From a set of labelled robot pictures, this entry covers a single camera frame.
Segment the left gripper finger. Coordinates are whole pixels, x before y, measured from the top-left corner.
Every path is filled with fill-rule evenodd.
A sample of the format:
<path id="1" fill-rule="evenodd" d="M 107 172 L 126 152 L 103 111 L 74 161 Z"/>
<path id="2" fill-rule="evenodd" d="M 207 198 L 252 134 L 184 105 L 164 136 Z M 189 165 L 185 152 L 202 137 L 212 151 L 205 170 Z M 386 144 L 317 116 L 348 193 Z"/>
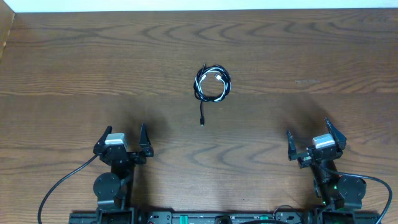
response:
<path id="1" fill-rule="evenodd" d="M 144 123 L 142 123 L 141 125 L 139 146 L 141 147 L 141 151 L 145 154 L 146 157 L 154 156 L 154 150 L 147 135 L 147 128 Z"/>
<path id="2" fill-rule="evenodd" d="M 106 150 L 107 146 L 106 146 L 105 140 L 106 140 L 107 136 L 109 134 L 111 134 L 111 132 L 112 132 L 112 126 L 107 126 L 103 135 L 99 138 L 99 140 L 93 147 L 94 154 L 102 154 Z"/>

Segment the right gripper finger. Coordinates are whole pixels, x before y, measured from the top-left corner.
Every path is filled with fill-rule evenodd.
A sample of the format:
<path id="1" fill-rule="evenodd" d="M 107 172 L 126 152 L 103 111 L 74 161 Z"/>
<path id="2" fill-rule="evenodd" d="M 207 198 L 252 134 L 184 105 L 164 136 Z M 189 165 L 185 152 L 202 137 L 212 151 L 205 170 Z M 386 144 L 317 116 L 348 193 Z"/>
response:
<path id="1" fill-rule="evenodd" d="M 290 161 L 297 160 L 299 154 L 297 153 L 297 148 L 295 147 L 293 136 L 289 130 L 286 131 L 286 135 L 288 139 L 288 159 Z"/>
<path id="2" fill-rule="evenodd" d="M 325 118 L 326 122 L 326 127 L 328 129 L 328 132 L 331 134 L 333 140 L 336 142 L 336 145 L 338 146 L 339 149 L 345 149 L 346 147 L 346 136 L 342 134 L 338 129 L 335 128 L 335 126 L 332 124 L 332 122 L 328 119 Z"/>

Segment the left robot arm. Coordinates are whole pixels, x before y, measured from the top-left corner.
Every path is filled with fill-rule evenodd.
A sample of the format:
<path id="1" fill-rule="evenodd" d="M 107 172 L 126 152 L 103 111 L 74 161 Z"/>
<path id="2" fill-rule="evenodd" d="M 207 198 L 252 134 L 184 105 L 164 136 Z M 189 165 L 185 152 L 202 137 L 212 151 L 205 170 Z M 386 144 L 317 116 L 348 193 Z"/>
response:
<path id="1" fill-rule="evenodd" d="M 106 165 L 111 167 L 97 177 L 93 191 L 97 196 L 99 210 L 125 210 L 129 197 L 129 184 L 134 177 L 136 165 L 145 164 L 148 157 L 154 155 L 152 144 L 147 135 L 146 125 L 141 125 L 140 151 L 129 152 L 126 135 L 113 133 L 108 126 L 93 148 L 93 152 Z"/>

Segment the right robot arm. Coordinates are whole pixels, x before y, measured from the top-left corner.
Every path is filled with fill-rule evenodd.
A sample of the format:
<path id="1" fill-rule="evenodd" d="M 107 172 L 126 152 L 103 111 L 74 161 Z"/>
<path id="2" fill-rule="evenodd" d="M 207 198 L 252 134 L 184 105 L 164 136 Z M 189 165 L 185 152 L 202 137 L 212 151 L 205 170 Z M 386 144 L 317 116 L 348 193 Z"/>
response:
<path id="1" fill-rule="evenodd" d="M 338 173 L 335 160 L 343 155 L 346 136 L 329 119 L 325 122 L 328 132 L 314 137 L 312 145 L 303 152 L 297 151 L 293 135 L 287 131 L 288 158 L 296 160 L 301 169 L 311 168 L 315 192 L 325 206 L 333 210 L 359 210 L 366 193 L 366 182 L 352 174 Z"/>

